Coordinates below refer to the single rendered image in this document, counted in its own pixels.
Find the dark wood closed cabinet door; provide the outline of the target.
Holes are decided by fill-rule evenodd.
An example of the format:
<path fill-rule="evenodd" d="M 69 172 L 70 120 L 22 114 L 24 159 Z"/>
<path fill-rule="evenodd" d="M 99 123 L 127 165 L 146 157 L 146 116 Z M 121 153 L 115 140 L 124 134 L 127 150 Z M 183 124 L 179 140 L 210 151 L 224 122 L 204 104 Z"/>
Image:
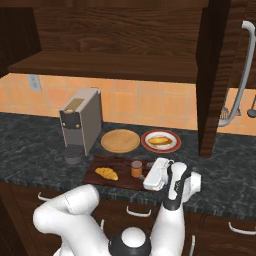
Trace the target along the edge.
<path fill-rule="evenodd" d="M 8 67 L 41 51 L 32 8 L 0 7 L 0 78 Z"/>

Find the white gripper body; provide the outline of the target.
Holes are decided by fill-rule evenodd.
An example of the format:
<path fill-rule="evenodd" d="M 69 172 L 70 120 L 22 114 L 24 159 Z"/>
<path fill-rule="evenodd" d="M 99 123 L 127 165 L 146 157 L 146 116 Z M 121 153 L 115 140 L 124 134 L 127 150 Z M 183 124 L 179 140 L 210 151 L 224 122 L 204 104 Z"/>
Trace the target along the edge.
<path fill-rule="evenodd" d="M 167 169 L 169 166 L 169 159 L 158 158 L 144 179 L 143 187 L 146 190 L 160 191 L 168 183 Z"/>

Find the orange jam jar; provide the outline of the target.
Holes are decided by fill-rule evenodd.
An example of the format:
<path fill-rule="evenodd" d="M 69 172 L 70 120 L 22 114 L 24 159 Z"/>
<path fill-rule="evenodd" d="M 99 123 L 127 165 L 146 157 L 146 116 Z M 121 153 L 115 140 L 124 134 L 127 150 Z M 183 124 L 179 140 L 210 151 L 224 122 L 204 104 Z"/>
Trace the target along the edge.
<path fill-rule="evenodd" d="M 131 163 L 131 175 L 134 178 L 139 178 L 142 175 L 142 162 L 135 160 Z"/>

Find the dark wooden cutting board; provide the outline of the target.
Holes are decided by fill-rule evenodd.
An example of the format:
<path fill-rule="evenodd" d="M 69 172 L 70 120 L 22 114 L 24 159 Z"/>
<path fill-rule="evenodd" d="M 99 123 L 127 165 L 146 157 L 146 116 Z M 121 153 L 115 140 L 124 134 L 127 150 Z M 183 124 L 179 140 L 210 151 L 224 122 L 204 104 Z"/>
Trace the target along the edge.
<path fill-rule="evenodd" d="M 131 175 L 131 163 L 133 161 L 135 161 L 135 158 L 95 155 L 84 175 L 83 183 L 144 191 L 143 181 Z M 118 175 L 118 180 L 107 180 L 101 177 L 95 172 L 95 170 L 100 167 L 113 169 Z"/>

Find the golden croissant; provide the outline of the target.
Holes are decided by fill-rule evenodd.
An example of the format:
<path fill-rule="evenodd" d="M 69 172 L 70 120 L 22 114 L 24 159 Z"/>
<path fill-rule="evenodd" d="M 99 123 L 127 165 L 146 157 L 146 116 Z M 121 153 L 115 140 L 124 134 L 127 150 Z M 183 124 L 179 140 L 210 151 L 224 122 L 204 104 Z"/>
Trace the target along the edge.
<path fill-rule="evenodd" d="M 108 179 L 108 180 L 114 180 L 117 181 L 118 180 L 118 175 L 117 173 L 108 167 L 100 167 L 97 168 L 95 170 L 95 172 L 100 175 L 101 177 L 103 177 L 104 179 Z"/>

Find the red-rimmed white plate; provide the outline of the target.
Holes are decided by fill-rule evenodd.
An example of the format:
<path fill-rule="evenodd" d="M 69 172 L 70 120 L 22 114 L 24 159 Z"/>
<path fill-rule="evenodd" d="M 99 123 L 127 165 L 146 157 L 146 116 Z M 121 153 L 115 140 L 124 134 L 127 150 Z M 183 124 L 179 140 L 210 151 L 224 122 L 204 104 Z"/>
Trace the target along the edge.
<path fill-rule="evenodd" d="M 149 142 L 150 139 L 157 137 L 166 137 L 170 140 L 170 143 L 165 145 L 153 145 Z M 163 154 L 178 150 L 182 144 L 180 137 L 176 133 L 164 129 L 145 132 L 141 137 L 141 143 L 147 150 Z"/>

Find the dark wood wall cabinet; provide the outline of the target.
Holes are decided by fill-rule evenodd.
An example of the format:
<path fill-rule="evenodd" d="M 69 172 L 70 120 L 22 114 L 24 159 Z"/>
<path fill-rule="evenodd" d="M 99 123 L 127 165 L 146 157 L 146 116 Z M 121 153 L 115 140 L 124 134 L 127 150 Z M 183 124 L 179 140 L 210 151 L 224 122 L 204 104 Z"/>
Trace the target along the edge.
<path fill-rule="evenodd" d="M 194 83 L 209 0 L 66 1 L 33 7 L 40 47 L 11 73 Z"/>

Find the yellow pastry on plate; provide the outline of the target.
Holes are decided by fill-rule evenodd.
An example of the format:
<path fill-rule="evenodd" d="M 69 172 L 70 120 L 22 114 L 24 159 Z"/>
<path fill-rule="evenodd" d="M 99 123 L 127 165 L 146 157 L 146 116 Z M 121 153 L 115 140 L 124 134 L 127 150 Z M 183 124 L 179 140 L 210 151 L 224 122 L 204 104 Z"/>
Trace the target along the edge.
<path fill-rule="evenodd" d="M 151 145 L 168 145 L 172 143 L 172 140 L 166 136 L 152 137 L 148 140 Z"/>

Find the grey coffee machine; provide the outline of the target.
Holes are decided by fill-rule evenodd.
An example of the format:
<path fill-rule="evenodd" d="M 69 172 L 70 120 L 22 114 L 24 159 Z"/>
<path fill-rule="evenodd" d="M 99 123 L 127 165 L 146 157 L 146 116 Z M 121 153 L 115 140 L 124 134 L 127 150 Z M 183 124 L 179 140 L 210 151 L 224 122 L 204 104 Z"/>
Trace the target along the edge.
<path fill-rule="evenodd" d="M 102 128 L 101 92 L 97 88 L 80 89 L 59 110 L 65 149 L 65 161 L 80 163 L 87 156 Z"/>

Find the round light wooden board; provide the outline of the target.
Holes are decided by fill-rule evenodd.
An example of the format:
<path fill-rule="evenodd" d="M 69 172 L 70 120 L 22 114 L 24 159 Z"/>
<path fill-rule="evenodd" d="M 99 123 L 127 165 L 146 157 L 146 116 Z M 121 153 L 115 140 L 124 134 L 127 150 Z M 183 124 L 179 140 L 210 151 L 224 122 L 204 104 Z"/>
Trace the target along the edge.
<path fill-rule="evenodd" d="M 128 129 L 115 129 L 105 133 L 101 139 L 104 149 L 112 153 L 127 153 L 136 149 L 140 144 L 140 137 Z"/>

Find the hanging grey slotted spatula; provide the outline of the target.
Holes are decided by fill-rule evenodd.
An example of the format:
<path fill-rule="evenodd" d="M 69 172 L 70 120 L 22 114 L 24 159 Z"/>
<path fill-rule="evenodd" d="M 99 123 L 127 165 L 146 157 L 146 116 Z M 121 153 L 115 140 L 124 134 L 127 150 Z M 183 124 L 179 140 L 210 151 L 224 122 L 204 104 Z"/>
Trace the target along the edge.
<path fill-rule="evenodd" d="M 235 115 L 236 116 L 241 115 L 240 108 L 237 108 Z M 223 107 L 222 110 L 221 110 L 220 119 L 225 120 L 225 119 L 228 118 L 228 116 L 229 116 L 229 110 L 226 107 Z"/>

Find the white wall outlet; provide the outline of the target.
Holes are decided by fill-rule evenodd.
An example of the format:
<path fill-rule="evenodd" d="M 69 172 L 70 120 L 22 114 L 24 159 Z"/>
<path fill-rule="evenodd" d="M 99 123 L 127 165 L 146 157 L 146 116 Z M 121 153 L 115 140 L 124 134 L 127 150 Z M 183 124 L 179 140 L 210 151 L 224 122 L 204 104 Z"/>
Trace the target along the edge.
<path fill-rule="evenodd" d="M 37 91 L 37 92 L 42 91 L 41 84 L 40 84 L 40 79 L 39 79 L 38 75 L 29 74 L 28 75 L 28 81 L 29 81 L 30 89 L 32 91 Z"/>

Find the hanging grey ladle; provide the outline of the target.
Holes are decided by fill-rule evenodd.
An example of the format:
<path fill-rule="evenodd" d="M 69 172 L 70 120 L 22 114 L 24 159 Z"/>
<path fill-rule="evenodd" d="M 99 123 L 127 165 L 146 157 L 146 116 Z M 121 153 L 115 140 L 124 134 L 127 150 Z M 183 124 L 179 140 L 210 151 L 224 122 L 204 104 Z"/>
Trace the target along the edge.
<path fill-rule="evenodd" d="M 256 118 L 256 110 L 254 109 L 255 103 L 256 103 L 256 96 L 254 97 L 254 100 L 253 100 L 251 108 L 247 110 L 247 115 L 250 118 Z"/>

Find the dark wood drawer front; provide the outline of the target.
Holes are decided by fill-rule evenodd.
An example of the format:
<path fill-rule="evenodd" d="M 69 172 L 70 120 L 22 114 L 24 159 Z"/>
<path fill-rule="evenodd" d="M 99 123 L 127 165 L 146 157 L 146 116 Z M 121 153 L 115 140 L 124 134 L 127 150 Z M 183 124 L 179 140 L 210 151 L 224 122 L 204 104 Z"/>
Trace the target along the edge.
<path fill-rule="evenodd" d="M 256 235 L 239 234 L 229 228 L 256 231 L 256 222 L 202 214 L 193 221 L 194 256 L 256 256 Z"/>
<path fill-rule="evenodd" d="M 38 198 L 38 194 L 45 198 L 54 198 L 60 195 L 60 192 L 14 184 L 11 184 L 10 188 L 39 256 L 53 256 L 61 246 L 61 238 L 57 235 L 40 233 L 33 224 L 33 213 L 43 203 Z"/>
<path fill-rule="evenodd" d="M 146 214 L 151 212 L 149 217 L 136 217 L 126 212 L 126 207 L 132 212 Z M 92 216 L 98 224 L 104 220 L 104 233 L 108 238 L 119 233 L 128 227 L 138 227 L 147 236 L 151 234 L 154 222 L 158 215 L 159 206 L 144 205 L 121 200 L 101 199 L 95 208 Z"/>

